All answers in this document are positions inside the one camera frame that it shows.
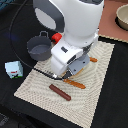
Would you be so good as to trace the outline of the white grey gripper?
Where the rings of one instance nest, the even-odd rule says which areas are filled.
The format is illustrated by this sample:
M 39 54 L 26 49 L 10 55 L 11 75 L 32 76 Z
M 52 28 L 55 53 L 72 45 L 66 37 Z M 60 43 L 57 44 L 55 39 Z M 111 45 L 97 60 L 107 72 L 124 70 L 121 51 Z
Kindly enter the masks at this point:
M 84 45 L 71 45 L 64 38 L 51 49 L 51 70 L 57 76 L 64 73 L 68 66 L 73 64 L 89 63 L 90 59 L 87 53 L 90 50 L 90 43 L 85 42 Z

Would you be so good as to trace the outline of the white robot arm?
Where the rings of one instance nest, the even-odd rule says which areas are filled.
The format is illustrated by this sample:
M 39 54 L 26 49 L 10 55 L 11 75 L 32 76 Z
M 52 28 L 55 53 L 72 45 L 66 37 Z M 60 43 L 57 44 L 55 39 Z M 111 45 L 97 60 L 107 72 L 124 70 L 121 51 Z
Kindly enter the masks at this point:
M 98 42 L 104 0 L 33 0 L 39 22 L 63 34 L 51 49 L 51 70 L 57 75 L 79 72 Z

